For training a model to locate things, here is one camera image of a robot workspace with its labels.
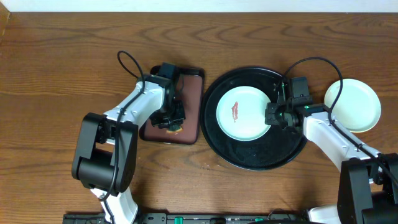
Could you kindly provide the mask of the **green yellow sponge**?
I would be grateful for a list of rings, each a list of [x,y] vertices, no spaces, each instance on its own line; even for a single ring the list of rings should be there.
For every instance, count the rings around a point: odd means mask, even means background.
[[[181,127],[181,125],[172,125],[169,126],[169,128],[166,130],[167,134],[177,134],[179,132],[181,132],[183,129]]]

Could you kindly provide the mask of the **green plate with stain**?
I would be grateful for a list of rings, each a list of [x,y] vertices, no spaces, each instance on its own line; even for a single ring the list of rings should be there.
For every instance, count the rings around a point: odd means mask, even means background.
[[[381,102],[367,84],[355,79],[344,79],[343,90],[332,114],[353,133],[369,131],[381,117]]]

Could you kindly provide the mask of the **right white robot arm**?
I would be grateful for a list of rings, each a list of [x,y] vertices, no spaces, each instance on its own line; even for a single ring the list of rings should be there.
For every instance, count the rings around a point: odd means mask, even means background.
[[[336,205],[311,208],[310,223],[397,223],[397,154],[368,146],[324,105],[295,109],[268,103],[265,122],[316,144],[340,172]]]

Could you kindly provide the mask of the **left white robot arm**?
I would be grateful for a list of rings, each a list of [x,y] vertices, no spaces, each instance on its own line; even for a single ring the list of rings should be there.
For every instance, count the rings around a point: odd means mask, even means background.
[[[175,99],[178,78],[149,75],[134,91],[104,114],[88,113],[82,121],[72,164],[72,176],[101,202],[108,223],[133,223],[138,206],[129,185],[136,168],[139,130],[153,114],[171,126],[173,115],[184,120],[182,102]]]

